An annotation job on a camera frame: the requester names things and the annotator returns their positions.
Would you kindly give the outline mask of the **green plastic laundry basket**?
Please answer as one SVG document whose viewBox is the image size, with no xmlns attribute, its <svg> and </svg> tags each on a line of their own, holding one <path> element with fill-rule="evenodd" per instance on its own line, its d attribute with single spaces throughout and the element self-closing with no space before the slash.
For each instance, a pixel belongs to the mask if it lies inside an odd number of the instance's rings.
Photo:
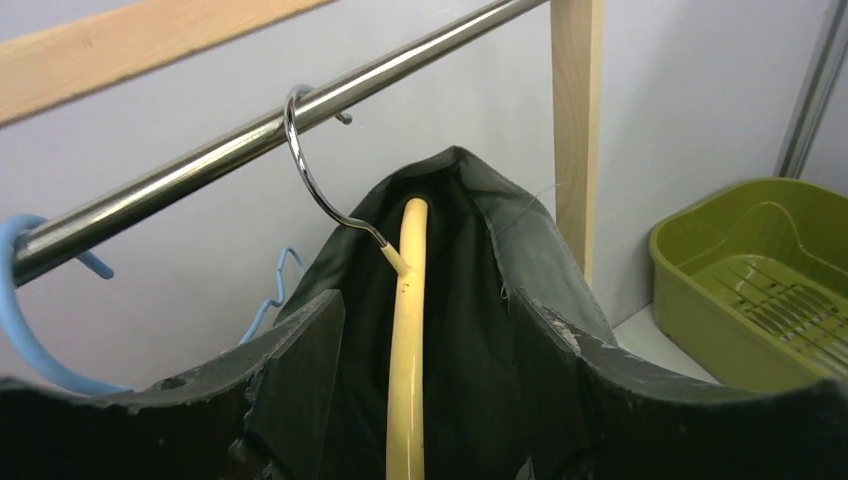
<svg viewBox="0 0 848 480">
<path fill-rule="evenodd" d="M 796 179 L 723 189 L 649 236 L 653 315 L 720 383 L 779 392 L 847 376 L 847 199 Z"/>
</svg>

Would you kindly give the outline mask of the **aluminium corner profile right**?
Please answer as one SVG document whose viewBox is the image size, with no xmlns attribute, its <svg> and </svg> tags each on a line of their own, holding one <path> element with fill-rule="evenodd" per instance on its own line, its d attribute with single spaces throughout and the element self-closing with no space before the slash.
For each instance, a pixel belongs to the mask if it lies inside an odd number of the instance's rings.
<svg viewBox="0 0 848 480">
<path fill-rule="evenodd" d="M 790 117 L 774 176 L 801 177 L 847 55 L 847 0 L 830 1 Z"/>
</svg>

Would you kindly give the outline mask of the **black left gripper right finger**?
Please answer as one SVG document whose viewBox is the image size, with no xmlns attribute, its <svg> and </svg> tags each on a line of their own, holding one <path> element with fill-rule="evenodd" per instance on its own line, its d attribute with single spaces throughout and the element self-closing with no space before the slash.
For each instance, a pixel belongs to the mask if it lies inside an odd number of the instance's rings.
<svg viewBox="0 0 848 480">
<path fill-rule="evenodd" d="M 539 479 L 843 479 L 847 385 L 762 394 L 647 362 L 515 294 L 509 320 Z"/>
</svg>

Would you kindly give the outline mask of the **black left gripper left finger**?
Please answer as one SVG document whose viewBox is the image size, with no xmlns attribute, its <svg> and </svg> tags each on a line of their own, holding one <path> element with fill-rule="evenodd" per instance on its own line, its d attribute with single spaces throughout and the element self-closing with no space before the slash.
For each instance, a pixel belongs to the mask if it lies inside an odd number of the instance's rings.
<svg viewBox="0 0 848 480">
<path fill-rule="evenodd" d="M 328 290 L 280 325 L 143 392 L 1 382 L 5 479 L 313 479 L 345 311 Z"/>
</svg>

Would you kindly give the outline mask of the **yellow hanger with metal hook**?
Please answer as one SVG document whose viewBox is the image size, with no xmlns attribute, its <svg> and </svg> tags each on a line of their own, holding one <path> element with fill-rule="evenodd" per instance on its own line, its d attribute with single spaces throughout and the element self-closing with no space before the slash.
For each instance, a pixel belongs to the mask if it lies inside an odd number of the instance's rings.
<svg viewBox="0 0 848 480">
<path fill-rule="evenodd" d="M 367 232 L 397 274 L 387 396 L 385 477 L 423 479 L 423 330 L 428 203 L 422 198 L 407 201 L 400 226 L 399 248 L 370 223 L 346 216 L 333 207 L 318 187 L 298 138 L 297 103 L 312 90 L 311 86 L 297 85 L 289 91 L 283 107 L 282 129 L 298 173 L 315 202 L 339 225 Z"/>
</svg>

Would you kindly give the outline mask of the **wooden clothes rack frame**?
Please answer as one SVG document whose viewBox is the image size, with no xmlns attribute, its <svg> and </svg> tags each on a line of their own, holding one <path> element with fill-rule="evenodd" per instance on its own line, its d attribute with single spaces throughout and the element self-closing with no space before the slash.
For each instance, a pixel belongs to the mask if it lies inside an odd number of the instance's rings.
<svg viewBox="0 0 848 480">
<path fill-rule="evenodd" d="M 554 165 L 562 188 L 555 219 L 584 275 L 594 258 L 604 4 L 554 1 L 550 7 Z"/>
</svg>

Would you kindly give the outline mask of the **chrome clothes rail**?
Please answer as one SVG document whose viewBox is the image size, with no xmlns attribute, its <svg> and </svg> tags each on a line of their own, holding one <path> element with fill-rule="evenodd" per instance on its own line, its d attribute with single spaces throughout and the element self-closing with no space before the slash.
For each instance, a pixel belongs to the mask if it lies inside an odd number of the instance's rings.
<svg viewBox="0 0 848 480">
<path fill-rule="evenodd" d="M 364 101 L 441 57 L 542 5 L 494 1 L 306 94 L 299 132 Z M 207 145 L 33 229 L 19 241 L 14 283 L 24 285 L 282 145 L 283 111 L 267 113 Z"/>
</svg>

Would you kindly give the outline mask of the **grey pleated skirt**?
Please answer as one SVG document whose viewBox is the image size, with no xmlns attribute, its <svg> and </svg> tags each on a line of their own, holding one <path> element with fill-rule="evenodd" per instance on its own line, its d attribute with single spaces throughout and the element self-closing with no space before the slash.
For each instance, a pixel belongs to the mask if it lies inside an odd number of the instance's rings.
<svg viewBox="0 0 848 480">
<path fill-rule="evenodd" d="M 514 301 L 527 294 L 564 334 L 613 334 L 545 207 L 452 146 L 378 183 L 354 216 L 397 242 L 405 206 L 428 207 L 423 333 L 429 479 L 593 479 L 600 437 L 575 370 Z M 327 290 L 345 317 L 318 475 L 386 474 L 396 273 L 366 233 L 339 227 L 291 293 L 290 315 Z"/>
</svg>

